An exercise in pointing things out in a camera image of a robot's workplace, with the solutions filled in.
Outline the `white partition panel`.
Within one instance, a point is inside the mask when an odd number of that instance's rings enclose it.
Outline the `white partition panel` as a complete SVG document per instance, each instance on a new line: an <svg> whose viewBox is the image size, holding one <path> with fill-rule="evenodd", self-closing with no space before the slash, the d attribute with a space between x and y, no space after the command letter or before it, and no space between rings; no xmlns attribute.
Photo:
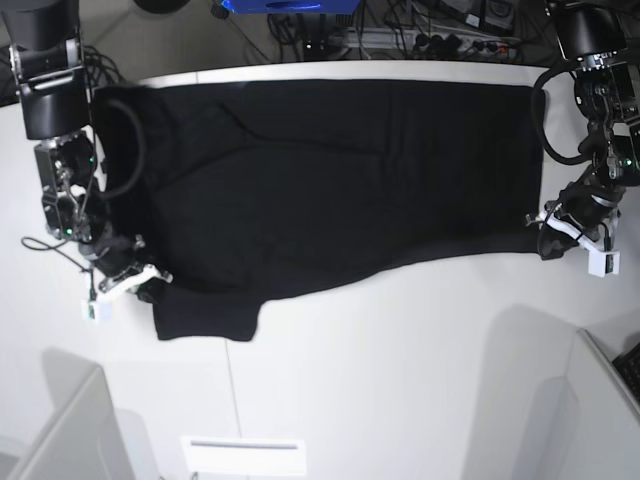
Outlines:
<svg viewBox="0 0 640 480"><path fill-rule="evenodd" d="M591 335L537 389L515 479L637 479L639 405Z"/></svg>
<svg viewBox="0 0 640 480"><path fill-rule="evenodd" d="M9 479L134 479L103 367L59 349L42 364L54 411Z"/></svg>

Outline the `white partition panel left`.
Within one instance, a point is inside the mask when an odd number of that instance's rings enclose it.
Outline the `white partition panel left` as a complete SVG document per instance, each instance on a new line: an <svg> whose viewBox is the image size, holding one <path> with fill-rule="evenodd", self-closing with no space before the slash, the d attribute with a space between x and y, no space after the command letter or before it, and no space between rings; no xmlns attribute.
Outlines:
<svg viewBox="0 0 640 480"><path fill-rule="evenodd" d="M54 411L9 479L134 479L103 367L59 349L42 364Z"/></svg>

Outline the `black T-shirt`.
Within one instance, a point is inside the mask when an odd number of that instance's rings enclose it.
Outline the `black T-shirt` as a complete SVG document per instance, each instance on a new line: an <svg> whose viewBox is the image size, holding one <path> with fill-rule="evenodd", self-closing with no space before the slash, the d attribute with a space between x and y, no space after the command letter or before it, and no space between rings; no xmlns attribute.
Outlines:
<svg viewBox="0 0 640 480"><path fill-rule="evenodd" d="M261 307L420 262L532 253L527 86L273 81L94 98L115 228L173 276L157 337L250 341ZM134 176L133 170L142 172Z"/></svg>

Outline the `blue box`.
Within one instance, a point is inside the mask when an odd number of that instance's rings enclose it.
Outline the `blue box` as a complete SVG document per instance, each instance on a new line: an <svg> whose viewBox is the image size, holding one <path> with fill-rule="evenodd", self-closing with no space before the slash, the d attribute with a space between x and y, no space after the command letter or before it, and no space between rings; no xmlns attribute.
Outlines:
<svg viewBox="0 0 640 480"><path fill-rule="evenodd" d="M220 4L237 14L345 14L350 15L359 0L224 0Z"/></svg>

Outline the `black keyboard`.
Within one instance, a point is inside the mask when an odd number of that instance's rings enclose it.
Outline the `black keyboard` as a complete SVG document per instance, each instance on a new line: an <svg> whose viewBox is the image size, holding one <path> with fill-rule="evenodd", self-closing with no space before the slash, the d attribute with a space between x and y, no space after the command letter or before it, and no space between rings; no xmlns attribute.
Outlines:
<svg viewBox="0 0 640 480"><path fill-rule="evenodd" d="M613 360L613 366L636 400L640 399L640 344Z"/></svg>

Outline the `white partition panel right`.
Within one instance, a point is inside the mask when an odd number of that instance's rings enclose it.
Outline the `white partition panel right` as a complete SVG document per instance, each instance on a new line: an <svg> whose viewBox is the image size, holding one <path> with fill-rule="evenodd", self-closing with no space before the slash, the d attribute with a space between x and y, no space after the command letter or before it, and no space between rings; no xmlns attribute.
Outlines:
<svg viewBox="0 0 640 480"><path fill-rule="evenodd" d="M515 479L637 479L639 405L591 335L537 389Z"/></svg>

